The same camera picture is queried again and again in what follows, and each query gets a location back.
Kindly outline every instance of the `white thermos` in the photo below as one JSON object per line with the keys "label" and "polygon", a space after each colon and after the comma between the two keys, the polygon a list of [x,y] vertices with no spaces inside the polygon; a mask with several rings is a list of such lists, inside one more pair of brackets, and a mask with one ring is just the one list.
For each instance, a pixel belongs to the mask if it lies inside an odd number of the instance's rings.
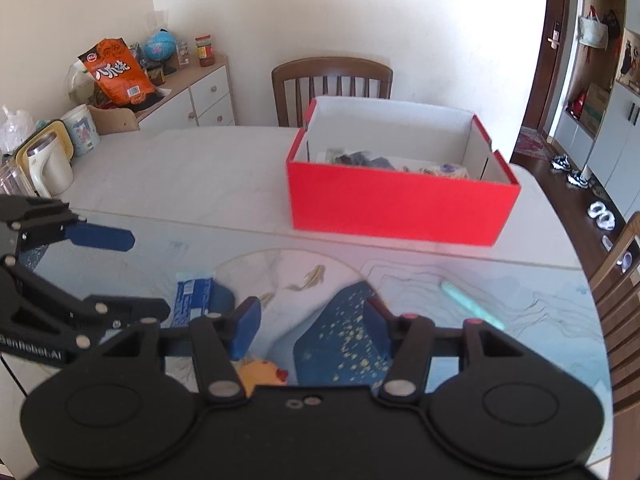
{"label": "white thermos", "polygon": [[33,187],[45,198],[59,195],[74,181],[65,147],[56,132],[40,137],[27,150],[29,174]]}

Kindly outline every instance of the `yellow tray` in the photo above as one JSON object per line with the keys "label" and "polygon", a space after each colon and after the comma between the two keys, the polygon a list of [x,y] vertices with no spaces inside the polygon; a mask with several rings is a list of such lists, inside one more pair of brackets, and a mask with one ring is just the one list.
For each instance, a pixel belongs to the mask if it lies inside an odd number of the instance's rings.
{"label": "yellow tray", "polygon": [[71,142],[71,137],[69,137],[69,133],[66,130],[65,123],[62,121],[53,121],[51,124],[48,124],[43,129],[41,129],[37,134],[33,134],[15,153],[15,161],[20,165],[24,174],[31,179],[31,175],[29,174],[29,158],[27,157],[28,149],[33,146],[40,137],[47,135],[49,132],[56,132],[58,137],[62,140],[62,144],[65,147],[66,158],[71,160],[71,157],[74,156],[74,145]]}

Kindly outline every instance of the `white tote bag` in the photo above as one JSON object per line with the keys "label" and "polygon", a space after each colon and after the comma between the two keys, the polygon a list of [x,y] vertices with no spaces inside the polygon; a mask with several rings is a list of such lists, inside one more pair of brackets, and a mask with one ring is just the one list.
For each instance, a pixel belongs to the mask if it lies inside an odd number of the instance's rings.
{"label": "white tote bag", "polygon": [[593,6],[586,18],[580,18],[580,43],[605,50],[609,46],[609,27],[600,22]]}

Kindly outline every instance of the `mug handle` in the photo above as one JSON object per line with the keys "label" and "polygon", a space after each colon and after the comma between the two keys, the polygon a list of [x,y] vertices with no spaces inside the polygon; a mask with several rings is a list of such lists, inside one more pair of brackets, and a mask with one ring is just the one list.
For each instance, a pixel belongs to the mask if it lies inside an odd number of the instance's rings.
{"label": "mug handle", "polygon": [[33,187],[42,198],[51,198],[49,190],[45,187],[42,181],[42,171],[51,156],[51,151],[47,154],[43,161],[29,166],[29,173],[31,174],[31,180],[33,181]]}

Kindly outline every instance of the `jar with red lid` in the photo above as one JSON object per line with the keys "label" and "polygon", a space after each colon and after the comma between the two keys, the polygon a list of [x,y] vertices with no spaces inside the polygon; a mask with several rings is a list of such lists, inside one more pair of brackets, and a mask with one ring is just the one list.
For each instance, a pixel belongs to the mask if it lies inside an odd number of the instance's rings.
{"label": "jar with red lid", "polygon": [[200,66],[211,66],[216,62],[216,59],[213,56],[210,34],[196,38],[196,46],[198,47],[198,59],[200,60]]}

